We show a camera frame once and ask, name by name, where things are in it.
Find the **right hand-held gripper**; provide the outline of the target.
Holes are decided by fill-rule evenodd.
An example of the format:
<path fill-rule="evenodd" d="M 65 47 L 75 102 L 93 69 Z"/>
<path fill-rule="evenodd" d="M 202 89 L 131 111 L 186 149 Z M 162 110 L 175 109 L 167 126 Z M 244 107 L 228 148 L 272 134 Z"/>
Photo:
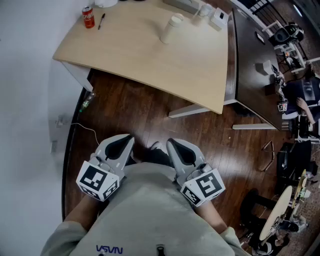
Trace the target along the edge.
<path fill-rule="evenodd" d="M 199 207 L 225 190 L 219 171 L 205 162 L 197 146 L 186 140 L 169 138 L 166 149 L 176 172 L 177 189 L 192 206 Z"/>

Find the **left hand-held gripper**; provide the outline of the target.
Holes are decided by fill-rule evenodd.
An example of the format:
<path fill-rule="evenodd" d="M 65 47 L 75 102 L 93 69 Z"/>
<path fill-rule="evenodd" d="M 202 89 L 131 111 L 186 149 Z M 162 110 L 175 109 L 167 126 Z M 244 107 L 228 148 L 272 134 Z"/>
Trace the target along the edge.
<path fill-rule="evenodd" d="M 134 143 L 130 134 L 118 134 L 103 140 L 90 160 L 81 166 L 76 178 L 80 190 L 101 202 L 106 201 L 125 177 L 124 167 Z"/>

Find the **person's right forearm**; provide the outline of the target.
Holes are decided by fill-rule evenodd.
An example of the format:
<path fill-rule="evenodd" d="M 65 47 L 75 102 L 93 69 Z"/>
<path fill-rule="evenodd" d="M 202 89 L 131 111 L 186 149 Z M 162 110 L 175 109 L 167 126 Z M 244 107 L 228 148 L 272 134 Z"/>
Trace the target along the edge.
<path fill-rule="evenodd" d="M 194 208 L 195 213 L 204 219 L 218 234 L 223 233 L 228 226 L 211 201 Z"/>

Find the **person's left forearm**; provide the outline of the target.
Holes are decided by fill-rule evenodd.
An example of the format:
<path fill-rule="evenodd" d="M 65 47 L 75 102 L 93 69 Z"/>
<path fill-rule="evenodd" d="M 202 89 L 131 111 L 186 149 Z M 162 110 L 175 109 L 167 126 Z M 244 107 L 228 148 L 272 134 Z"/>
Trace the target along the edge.
<path fill-rule="evenodd" d="M 109 205 L 109 200 L 101 202 L 85 195 L 77 206 L 66 216 L 65 222 L 79 223 L 86 231 L 93 226 L 98 216 Z"/>

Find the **clear glass mug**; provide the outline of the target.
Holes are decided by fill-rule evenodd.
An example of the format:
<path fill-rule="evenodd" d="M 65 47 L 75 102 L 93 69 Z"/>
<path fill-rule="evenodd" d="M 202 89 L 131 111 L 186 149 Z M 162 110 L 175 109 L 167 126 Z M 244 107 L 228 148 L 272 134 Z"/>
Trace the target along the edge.
<path fill-rule="evenodd" d="M 209 16 L 213 11 L 213 6 L 209 3 L 203 4 L 196 14 L 190 20 L 191 24 L 198 26 L 201 22 L 203 22 L 206 17 Z"/>

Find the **grey cup holder tray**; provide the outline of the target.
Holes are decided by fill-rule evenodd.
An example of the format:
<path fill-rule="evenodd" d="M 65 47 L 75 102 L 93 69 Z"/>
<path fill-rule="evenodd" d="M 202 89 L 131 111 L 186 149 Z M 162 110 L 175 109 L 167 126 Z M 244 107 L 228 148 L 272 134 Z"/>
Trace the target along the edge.
<path fill-rule="evenodd" d="M 163 2 L 193 15 L 200 8 L 200 4 L 195 0 L 163 0 Z"/>

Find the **person's right shoe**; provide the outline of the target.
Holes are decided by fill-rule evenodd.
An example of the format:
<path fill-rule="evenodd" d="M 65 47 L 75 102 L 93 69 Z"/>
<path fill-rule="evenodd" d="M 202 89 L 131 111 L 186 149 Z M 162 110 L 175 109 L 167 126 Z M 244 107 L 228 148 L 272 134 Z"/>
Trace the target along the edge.
<path fill-rule="evenodd" d="M 165 153 L 167 152 L 166 148 L 159 141 L 156 141 L 149 149 L 151 151 L 162 151 L 162 152 L 165 152 Z"/>

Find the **white desk leg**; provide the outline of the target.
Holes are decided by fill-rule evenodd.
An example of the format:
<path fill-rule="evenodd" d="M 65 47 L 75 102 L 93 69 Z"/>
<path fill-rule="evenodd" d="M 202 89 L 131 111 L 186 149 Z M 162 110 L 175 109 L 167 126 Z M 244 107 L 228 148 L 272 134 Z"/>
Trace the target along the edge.
<path fill-rule="evenodd" d="M 195 115 L 195 114 L 200 114 L 205 112 L 213 112 L 213 110 L 206 109 L 197 104 L 192 104 L 192 105 L 182 107 L 169 112 L 168 117 L 171 119 L 174 119 L 174 118 L 185 117 L 185 116 Z"/>

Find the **green plastic bottle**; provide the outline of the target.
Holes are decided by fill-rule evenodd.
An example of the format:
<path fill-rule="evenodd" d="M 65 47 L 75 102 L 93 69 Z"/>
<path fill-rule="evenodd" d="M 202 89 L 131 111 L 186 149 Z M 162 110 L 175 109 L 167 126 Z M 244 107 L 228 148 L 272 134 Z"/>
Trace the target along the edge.
<path fill-rule="evenodd" d="M 93 99 L 95 98 L 96 93 L 95 92 L 91 92 L 83 101 L 83 103 L 81 104 L 81 107 L 79 109 L 79 112 L 82 113 L 85 109 L 88 108 L 88 106 L 90 105 L 90 103 L 93 101 Z"/>

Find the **person's grey shirt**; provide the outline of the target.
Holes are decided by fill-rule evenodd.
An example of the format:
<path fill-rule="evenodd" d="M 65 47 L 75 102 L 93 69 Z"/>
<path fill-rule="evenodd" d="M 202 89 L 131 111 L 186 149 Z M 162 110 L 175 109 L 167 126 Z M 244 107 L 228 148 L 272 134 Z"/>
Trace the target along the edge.
<path fill-rule="evenodd" d="M 250 256 L 232 227 L 219 234 L 173 183 L 172 168 L 129 165 L 89 231 L 63 221 L 40 256 Z"/>

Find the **white dark-table leg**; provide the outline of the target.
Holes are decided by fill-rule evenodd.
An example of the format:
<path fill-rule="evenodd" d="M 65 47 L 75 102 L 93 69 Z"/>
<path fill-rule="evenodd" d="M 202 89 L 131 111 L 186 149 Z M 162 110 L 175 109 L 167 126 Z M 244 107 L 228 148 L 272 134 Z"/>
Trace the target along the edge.
<path fill-rule="evenodd" d="M 276 130 L 277 128 L 268 123 L 234 124 L 233 130 Z"/>

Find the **black stool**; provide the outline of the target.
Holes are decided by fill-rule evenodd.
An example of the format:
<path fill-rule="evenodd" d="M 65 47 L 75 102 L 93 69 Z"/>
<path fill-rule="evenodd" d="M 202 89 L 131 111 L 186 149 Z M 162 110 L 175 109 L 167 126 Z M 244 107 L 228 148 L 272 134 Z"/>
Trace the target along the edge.
<path fill-rule="evenodd" d="M 251 189 L 243 199 L 240 206 L 240 217 L 242 223 L 246 228 L 251 226 L 263 226 L 267 220 L 257 217 L 252 213 L 252 210 L 254 209 L 255 205 L 261 205 L 272 210 L 276 203 L 277 202 L 274 200 L 260 196 L 256 188 Z"/>

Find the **white desk side panel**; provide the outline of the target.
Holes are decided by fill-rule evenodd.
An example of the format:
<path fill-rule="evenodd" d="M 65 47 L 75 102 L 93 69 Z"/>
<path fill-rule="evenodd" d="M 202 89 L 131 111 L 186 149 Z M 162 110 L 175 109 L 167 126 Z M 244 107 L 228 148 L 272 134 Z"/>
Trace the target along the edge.
<path fill-rule="evenodd" d="M 88 80 L 91 69 L 88 67 L 72 64 L 69 62 L 61 62 L 70 74 L 78 81 L 78 83 L 88 92 L 93 91 L 93 86 Z"/>

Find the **round wooden side table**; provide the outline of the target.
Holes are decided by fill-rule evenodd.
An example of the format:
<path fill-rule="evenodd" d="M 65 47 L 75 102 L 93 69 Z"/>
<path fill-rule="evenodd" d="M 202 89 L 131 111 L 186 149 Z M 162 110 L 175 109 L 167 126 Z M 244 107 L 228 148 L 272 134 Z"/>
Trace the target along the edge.
<path fill-rule="evenodd" d="M 263 226 L 259 235 L 259 240 L 265 240 L 271 233 L 271 228 L 274 226 L 276 221 L 286 212 L 292 195 L 292 186 L 289 185 L 279 197 L 275 206 L 273 207 L 269 217 Z"/>

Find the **small white box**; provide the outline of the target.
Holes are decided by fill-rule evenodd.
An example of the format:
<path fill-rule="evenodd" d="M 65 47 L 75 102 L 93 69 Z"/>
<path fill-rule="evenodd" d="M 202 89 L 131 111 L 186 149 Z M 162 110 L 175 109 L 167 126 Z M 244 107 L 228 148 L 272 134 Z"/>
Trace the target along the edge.
<path fill-rule="evenodd" d="M 255 69 L 258 73 L 264 76 L 274 74 L 272 63 L 270 60 L 267 60 L 263 63 L 255 63 Z"/>

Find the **red soda can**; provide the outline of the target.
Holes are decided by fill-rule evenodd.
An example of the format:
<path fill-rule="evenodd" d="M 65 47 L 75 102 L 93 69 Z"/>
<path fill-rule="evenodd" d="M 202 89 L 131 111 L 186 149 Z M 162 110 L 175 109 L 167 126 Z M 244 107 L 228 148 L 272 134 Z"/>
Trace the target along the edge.
<path fill-rule="evenodd" d="M 93 8 L 91 6 L 85 6 L 82 9 L 82 17 L 84 25 L 87 29 L 93 28 L 95 26 L 94 13 Z"/>

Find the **white tissue box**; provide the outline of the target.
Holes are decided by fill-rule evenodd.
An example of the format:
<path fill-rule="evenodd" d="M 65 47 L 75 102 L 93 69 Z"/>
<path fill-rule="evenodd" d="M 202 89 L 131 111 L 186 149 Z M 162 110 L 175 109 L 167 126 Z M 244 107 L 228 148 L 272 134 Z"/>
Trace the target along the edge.
<path fill-rule="evenodd" d="M 220 31 L 227 28 L 228 19 L 229 19 L 229 15 L 226 12 L 224 12 L 222 9 L 217 7 L 212 12 L 209 18 L 209 21 L 213 25 L 214 29 L 216 29 L 217 31 Z"/>

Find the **white kettle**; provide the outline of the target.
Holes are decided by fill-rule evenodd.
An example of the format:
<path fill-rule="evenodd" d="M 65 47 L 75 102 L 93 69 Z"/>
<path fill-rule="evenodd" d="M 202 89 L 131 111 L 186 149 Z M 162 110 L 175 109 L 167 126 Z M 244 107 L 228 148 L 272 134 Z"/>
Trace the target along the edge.
<path fill-rule="evenodd" d="M 94 0 L 94 4 L 99 8 L 110 8 L 118 3 L 118 0 Z"/>

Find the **black office chair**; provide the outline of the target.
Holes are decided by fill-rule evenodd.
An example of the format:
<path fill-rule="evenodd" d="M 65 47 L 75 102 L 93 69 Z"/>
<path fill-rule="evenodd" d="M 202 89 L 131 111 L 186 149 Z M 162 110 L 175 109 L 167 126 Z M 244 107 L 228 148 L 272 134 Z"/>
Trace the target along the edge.
<path fill-rule="evenodd" d="M 295 22 L 289 22 L 279 28 L 268 40 L 274 46 L 287 45 L 289 43 L 299 43 L 304 39 L 305 32 Z"/>

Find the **black railing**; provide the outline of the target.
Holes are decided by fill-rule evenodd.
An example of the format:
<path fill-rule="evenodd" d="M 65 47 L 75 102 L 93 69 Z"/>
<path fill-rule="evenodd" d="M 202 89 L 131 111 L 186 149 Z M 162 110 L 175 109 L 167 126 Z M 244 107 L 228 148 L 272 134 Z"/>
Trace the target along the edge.
<path fill-rule="evenodd" d="M 256 15 L 266 26 L 278 21 L 286 25 L 286 20 L 272 4 L 273 0 L 243 0 L 243 4 Z"/>

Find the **white wall charger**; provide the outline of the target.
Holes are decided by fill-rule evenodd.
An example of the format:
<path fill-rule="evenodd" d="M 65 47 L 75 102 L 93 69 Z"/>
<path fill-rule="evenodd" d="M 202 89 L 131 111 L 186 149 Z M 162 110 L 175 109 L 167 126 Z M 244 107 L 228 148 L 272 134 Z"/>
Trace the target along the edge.
<path fill-rule="evenodd" d="M 72 122 L 72 117 L 67 114 L 60 114 L 56 121 L 55 127 L 57 129 L 62 128 L 63 126 L 69 125 Z"/>

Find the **metal chair frame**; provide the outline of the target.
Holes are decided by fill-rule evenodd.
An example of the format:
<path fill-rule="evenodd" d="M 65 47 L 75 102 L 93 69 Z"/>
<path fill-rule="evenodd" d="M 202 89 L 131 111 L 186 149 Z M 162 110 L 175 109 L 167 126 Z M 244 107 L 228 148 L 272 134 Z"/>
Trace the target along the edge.
<path fill-rule="evenodd" d="M 272 140 L 268 141 L 258 154 L 257 168 L 261 172 L 266 172 L 275 159 L 275 149 Z"/>

